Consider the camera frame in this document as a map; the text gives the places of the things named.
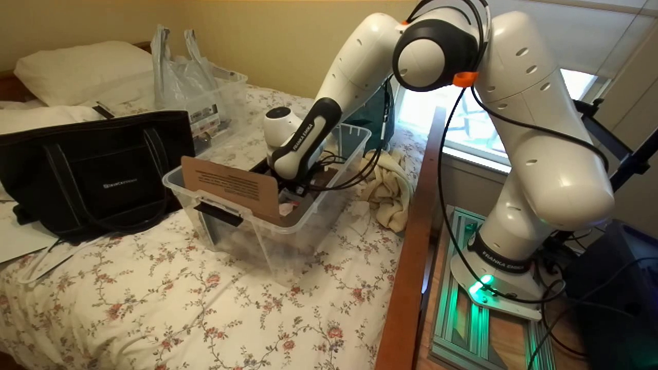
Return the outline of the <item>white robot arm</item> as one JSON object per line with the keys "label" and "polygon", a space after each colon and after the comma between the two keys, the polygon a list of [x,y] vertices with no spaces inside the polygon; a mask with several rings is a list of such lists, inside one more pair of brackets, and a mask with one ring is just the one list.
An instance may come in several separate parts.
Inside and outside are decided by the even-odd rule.
{"label": "white robot arm", "polygon": [[436,6],[405,23],[382,11],[366,15],[335,56],[297,133],[269,156],[273,174],[291,183],[305,178],[334,124],[390,76],[418,91],[454,83],[480,97],[510,157],[510,174],[451,269],[474,295],[537,300],[535,251],[554,229],[605,220],[616,194],[608,162],[533,17],[520,9],[486,17],[456,6]]}

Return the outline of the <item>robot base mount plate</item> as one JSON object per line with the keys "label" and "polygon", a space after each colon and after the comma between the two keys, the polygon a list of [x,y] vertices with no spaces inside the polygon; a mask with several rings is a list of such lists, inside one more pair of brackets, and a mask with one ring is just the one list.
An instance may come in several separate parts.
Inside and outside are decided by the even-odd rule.
{"label": "robot base mount plate", "polygon": [[453,207],[436,266],[436,309],[431,331],[431,357],[451,370],[555,370],[552,347],[542,344],[539,321],[497,309],[486,290],[464,290],[451,260],[475,237],[483,218]]}

